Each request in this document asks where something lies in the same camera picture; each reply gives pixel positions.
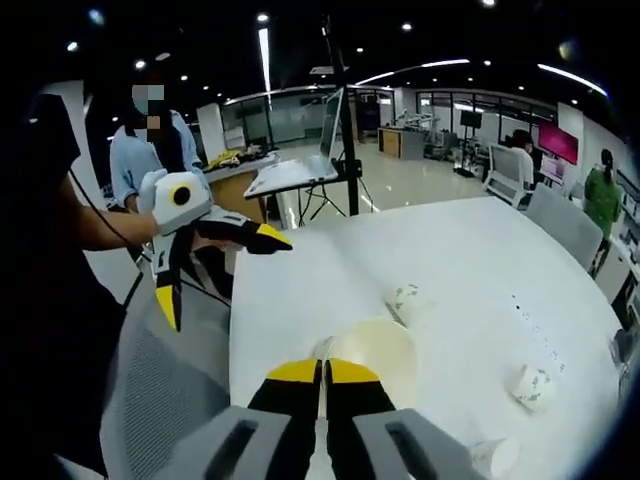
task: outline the white paper cup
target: white paper cup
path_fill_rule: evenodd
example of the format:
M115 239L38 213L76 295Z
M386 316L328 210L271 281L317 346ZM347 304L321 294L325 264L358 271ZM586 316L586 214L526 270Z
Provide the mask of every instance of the white paper cup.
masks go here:
M523 365L513 381L511 395L533 412L544 410L556 396L556 385L540 368Z
M520 456L520 444L503 438L482 442L469 448L473 468L489 479L504 477L513 469Z
M418 355L409 332L402 325L389 320L357 323L333 337L326 358L367 367L378 375L397 409L415 407Z
M388 289L384 301L406 327L425 321L430 306L415 284Z

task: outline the desk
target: desk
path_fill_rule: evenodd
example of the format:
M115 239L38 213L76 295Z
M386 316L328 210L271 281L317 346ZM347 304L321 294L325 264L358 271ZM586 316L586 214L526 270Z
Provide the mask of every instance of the desk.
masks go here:
M565 479L597 446L617 408L608 344L619 328L587 272L560 244L496 198L336 219L287 232L291 252L238 255L230 334L231 402L246 406L276 366L372 317L384 288L414 283L432 304L410 334L421 356L416 409L465 445L511 436L514 480ZM555 365L512 295L560 352ZM558 382L530 415L504 385L523 363Z
M381 152L402 160L422 160L424 158L424 132L380 128L378 148Z
M222 208L238 212L253 221L264 223L264 209L259 199L245 200L244 192L255 180L257 171L277 162L271 153L261 160L246 162L238 167L226 167L205 172L214 201Z

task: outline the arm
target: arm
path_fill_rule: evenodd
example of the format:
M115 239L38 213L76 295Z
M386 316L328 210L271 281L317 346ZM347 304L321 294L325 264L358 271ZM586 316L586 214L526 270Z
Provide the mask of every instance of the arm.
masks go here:
M128 246L128 243L111 230L93 208L84 206L76 197L70 178L65 177L59 194L63 208L71 213L71 220L85 250L113 250ZM158 233L153 214L133 215L129 213L100 212L104 219L130 244L141 245L151 241Z
M587 176L587 181L584 183L584 199L591 200L591 196L593 195L593 182L595 180L596 170L595 168L589 172L589 176Z
M122 145L120 145L118 139L114 139L111 142L111 152L109 153L113 195L120 206L127 208L129 211L137 212L136 198L138 192L133 187L131 178L124 168L125 156L126 152L122 150Z

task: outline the black pole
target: black pole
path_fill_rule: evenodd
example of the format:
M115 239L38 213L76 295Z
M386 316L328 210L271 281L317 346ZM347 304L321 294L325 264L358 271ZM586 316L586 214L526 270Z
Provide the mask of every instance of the black pole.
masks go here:
M358 215L358 176L356 171L356 152L353 145L353 130L351 129L351 109L349 108L349 91L344 75L342 64L342 54L340 47L331 30L331 19L329 15L324 16L324 33L329 47L329 57L333 65L333 77L337 88L344 89L342 98L342 108L340 109L340 123L342 123L342 143L344 146L344 163L347 175L347 193L349 195L349 215Z

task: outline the linear ceiling light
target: linear ceiling light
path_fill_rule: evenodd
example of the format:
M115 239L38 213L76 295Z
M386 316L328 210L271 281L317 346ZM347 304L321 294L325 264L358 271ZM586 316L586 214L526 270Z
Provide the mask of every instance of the linear ceiling light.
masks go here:
M380 78L390 77L394 73L396 73L396 72L387 72L387 73L383 73L382 75L376 75L375 77L371 77L371 78L367 78L366 80L362 80L362 81L356 83L356 85L362 85L364 83L373 82L374 80L378 80Z
M458 60L443 60L441 62L423 63L422 68L443 67L445 65L458 65L460 63L469 63L469 60L466 58L460 58Z
M473 112L473 107L471 105L465 105L464 103L454 103L453 106L458 110L464 110L466 112ZM484 110L476 107L475 109L478 113L484 113Z
M260 56L262 57L262 75L264 76L264 88L271 91L271 77L269 75L269 29L261 28L258 31L260 40Z
M562 75L563 77L570 78L571 80L579 82L579 83L581 83L583 85L586 85L589 88L593 88L596 92L601 93L605 97L609 96L607 94L607 92L603 88L599 87L598 85L596 85L593 82L590 82L589 80L585 80L582 77L574 75L573 73L565 72L564 70L560 70L559 68L550 67L548 65L542 65L541 63L538 64L538 68L541 68L542 70L546 70L547 72L556 73L558 75Z

